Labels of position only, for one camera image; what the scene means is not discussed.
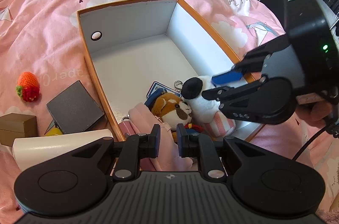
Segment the person right hand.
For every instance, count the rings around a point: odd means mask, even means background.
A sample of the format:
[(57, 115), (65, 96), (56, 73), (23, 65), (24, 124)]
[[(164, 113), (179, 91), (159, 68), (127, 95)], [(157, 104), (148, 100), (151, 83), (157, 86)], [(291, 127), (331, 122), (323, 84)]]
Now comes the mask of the person right hand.
[(332, 104), (326, 101), (315, 103), (311, 109), (303, 106), (297, 106), (296, 114), (302, 120), (312, 127), (323, 128), (325, 126), (324, 118), (332, 112)]

